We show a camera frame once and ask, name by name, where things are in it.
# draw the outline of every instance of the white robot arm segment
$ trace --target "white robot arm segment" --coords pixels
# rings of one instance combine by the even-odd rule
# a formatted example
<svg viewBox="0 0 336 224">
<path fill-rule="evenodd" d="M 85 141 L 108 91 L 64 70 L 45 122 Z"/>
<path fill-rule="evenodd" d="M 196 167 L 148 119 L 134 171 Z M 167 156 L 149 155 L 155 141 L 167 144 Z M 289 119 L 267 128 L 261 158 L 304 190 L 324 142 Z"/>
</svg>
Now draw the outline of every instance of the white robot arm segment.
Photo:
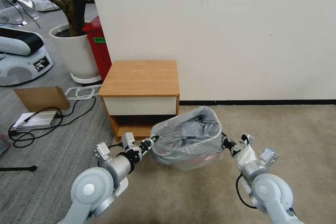
<svg viewBox="0 0 336 224">
<path fill-rule="evenodd" d="M 92 214 L 101 215 L 128 186 L 127 175 L 142 156 L 151 149 L 158 137 L 146 138 L 137 146 L 132 133 L 125 133 L 121 139 L 124 152 L 110 158 L 110 150 L 103 142 L 96 146 L 94 154 L 100 167 L 82 172 L 71 188 L 72 205 L 59 224 L 89 223 Z"/>
<path fill-rule="evenodd" d="M 228 139 L 224 133 L 222 136 L 223 147 L 229 149 L 235 159 L 241 172 L 238 178 L 241 177 L 241 183 L 256 208 L 268 214 L 273 224 L 302 224 L 303 222 L 298 220 L 292 209 L 291 188 L 280 177 L 268 173 L 269 167 L 279 156 L 272 149 L 267 148 L 258 157 L 251 147 L 254 139 L 250 135 L 242 136 L 243 145 Z"/>
</svg>

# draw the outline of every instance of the trash can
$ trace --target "trash can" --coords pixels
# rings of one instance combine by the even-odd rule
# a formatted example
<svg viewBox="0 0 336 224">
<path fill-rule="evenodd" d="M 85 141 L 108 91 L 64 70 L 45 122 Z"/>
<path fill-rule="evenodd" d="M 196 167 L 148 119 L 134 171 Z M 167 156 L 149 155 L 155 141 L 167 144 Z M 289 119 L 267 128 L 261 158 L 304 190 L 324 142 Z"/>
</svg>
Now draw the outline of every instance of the trash can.
<svg viewBox="0 0 336 224">
<path fill-rule="evenodd" d="M 104 81 L 112 63 L 109 52 L 107 50 L 107 45 L 105 42 L 102 25 L 100 24 L 99 16 L 97 16 L 90 23 L 84 26 L 82 30 L 83 32 L 86 32 L 93 52 L 93 56 L 98 67 L 99 74 L 102 81 Z"/>
<path fill-rule="evenodd" d="M 178 115 L 153 126 L 151 137 L 156 162 L 191 170 L 222 159 L 222 127 L 208 107 Z"/>
</svg>

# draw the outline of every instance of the soil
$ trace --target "soil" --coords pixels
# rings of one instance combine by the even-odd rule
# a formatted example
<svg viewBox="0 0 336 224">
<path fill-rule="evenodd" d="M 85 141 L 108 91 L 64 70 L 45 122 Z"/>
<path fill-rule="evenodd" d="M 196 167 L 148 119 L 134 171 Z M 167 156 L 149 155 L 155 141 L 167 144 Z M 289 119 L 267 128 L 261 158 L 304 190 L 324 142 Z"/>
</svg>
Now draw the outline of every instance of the soil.
<svg viewBox="0 0 336 224">
<path fill-rule="evenodd" d="M 70 36 L 70 30 L 66 29 L 64 31 L 59 31 L 58 33 L 56 33 L 55 35 L 56 37 L 71 37 Z"/>
</svg>

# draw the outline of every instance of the wooden tabletop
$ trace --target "wooden tabletop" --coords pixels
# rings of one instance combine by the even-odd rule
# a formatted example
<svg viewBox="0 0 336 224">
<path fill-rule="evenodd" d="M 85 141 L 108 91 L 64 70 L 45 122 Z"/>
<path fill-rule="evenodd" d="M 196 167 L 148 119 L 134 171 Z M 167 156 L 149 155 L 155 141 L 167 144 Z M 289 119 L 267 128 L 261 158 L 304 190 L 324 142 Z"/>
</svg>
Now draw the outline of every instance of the wooden tabletop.
<svg viewBox="0 0 336 224">
<path fill-rule="evenodd" d="M 103 97 L 177 96 L 175 60 L 114 61 L 99 95 Z"/>
</svg>

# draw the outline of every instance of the white wall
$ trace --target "white wall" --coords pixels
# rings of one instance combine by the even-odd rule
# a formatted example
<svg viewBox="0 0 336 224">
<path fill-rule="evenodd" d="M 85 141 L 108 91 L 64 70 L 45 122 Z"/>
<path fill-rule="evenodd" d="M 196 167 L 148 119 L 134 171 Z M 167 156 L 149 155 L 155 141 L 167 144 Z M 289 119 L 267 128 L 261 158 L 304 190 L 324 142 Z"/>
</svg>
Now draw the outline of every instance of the white wall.
<svg viewBox="0 0 336 224">
<path fill-rule="evenodd" d="M 336 0 L 95 1 L 111 59 L 177 59 L 181 100 L 336 99 Z"/>
</svg>

